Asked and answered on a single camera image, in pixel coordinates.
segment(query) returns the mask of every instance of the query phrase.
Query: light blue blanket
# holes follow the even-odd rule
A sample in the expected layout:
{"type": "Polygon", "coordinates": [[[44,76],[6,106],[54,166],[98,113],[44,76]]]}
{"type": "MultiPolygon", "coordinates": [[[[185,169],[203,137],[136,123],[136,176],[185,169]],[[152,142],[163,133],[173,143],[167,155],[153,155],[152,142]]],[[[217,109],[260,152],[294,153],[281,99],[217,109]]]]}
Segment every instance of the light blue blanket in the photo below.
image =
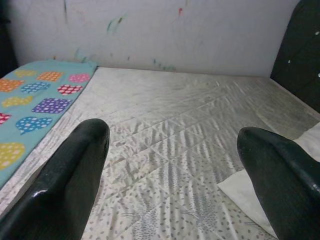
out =
{"type": "Polygon", "coordinates": [[[0,188],[77,99],[96,67],[36,61],[0,79],[0,188]]]}

